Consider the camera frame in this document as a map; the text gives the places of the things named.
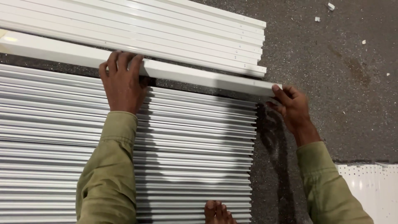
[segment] white plastic scrap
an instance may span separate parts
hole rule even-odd
[[[328,3],[327,7],[330,11],[333,11],[335,9],[334,5],[330,2]]]

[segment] metal channel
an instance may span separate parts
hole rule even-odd
[[[134,145],[137,219],[249,223],[252,102],[150,87]],[[101,80],[0,65],[0,223],[74,223],[76,183],[109,111]]]

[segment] floor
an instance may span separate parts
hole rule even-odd
[[[268,68],[264,80],[294,84],[308,95],[333,160],[398,162],[397,0],[335,0],[333,12],[319,0],[196,1],[267,22],[259,63]],[[13,55],[0,54],[0,63],[97,76],[95,69]],[[168,80],[151,85],[259,102],[252,223],[311,223],[294,139],[262,106],[267,98]]]

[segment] olive green sleeve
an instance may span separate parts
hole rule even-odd
[[[110,112],[99,144],[77,183],[78,224],[136,222],[133,145],[137,117]]]
[[[297,157],[314,224],[373,224],[339,175],[323,142],[300,147]]]

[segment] wrist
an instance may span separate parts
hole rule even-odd
[[[295,128],[293,135],[295,137],[297,147],[321,141],[319,133],[311,121]]]

